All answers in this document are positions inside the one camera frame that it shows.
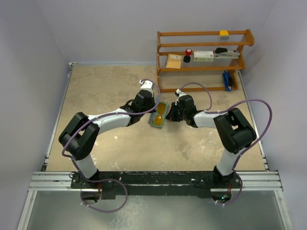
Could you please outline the orange sunglasses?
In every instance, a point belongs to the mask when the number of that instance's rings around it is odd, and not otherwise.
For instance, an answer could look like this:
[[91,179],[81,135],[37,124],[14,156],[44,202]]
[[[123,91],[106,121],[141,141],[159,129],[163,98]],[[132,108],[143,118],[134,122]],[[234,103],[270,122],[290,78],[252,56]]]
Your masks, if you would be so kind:
[[159,103],[156,109],[156,115],[152,121],[154,127],[162,127],[164,123],[164,114],[167,111],[167,104]]

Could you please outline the grey glasses case green lining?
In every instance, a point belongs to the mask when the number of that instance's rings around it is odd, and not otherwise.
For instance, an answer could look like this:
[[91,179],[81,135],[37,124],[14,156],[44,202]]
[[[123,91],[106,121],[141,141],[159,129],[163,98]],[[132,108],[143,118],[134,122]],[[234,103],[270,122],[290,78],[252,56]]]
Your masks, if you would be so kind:
[[168,110],[168,103],[163,101],[158,103],[157,100],[155,102],[158,104],[158,106],[155,108],[154,112],[150,114],[148,124],[151,127],[162,129]]

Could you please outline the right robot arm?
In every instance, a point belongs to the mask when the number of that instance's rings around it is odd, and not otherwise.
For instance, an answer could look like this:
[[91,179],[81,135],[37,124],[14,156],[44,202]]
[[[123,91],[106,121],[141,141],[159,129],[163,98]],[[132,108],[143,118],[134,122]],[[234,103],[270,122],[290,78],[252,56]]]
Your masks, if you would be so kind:
[[185,121],[193,128],[215,128],[224,150],[213,169],[213,182],[217,187],[225,187],[234,175],[235,162],[240,153],[256,140],[256,132],[238,108],[225,113],[210,114],[197,110],[192,96],[176,93],[177,100],[171,104],[166,119],[172,122]]

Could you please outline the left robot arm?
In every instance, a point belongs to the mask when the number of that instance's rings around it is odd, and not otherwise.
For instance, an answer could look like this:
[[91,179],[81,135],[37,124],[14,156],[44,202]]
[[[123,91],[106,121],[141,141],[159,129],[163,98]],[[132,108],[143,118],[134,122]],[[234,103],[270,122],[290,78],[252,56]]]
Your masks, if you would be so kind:
[[109,114],[87,116],[82,112],[74,115],[59,136],[59,143],[68,151],[78,170],[83,174],[82,183],[88,188],[97,186],[98,169],[93,163],[91,151],[97,136],[119,127],[131,126],[155,107],[154,93],[140,90],[134,99]]

